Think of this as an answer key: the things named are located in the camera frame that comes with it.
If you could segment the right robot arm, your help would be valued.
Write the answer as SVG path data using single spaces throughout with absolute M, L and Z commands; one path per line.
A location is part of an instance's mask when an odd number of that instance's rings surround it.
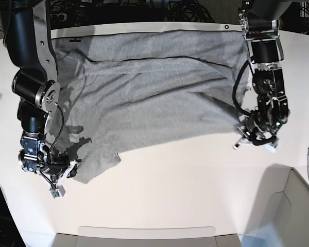
M 0 1 L 3 45 L 12 63 L 19 68 L 12 91 L 20 97 L 18 120 L 21 122 L 22 149 L 19 159 L 26 171 L 40 173 L 50 184 L 57 184 L 69 171 L 66 155 L 52 153 L 46 143 L 46 130 L 58 105 L 57 58 L 50 35 L 49 1 Z

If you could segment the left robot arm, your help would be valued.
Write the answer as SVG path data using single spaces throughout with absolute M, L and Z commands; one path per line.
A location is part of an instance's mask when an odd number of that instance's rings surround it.
M 241 135 L 234 145 L 268 145 L 275 148 L 279 129 L 289 117 L 283 71 L 280 63 L 284 53 L 279 36 L 280 17 L 292 1 L 243 1 L 239 21 L 248 49 L 248 58 L 240 69 L 232 91 L 232 100 L 244 119 L 237 126 Z M 252 73 L 252 86 L 257 94 L 257 107 L 244 110 L 236 93 L 246 68 Z

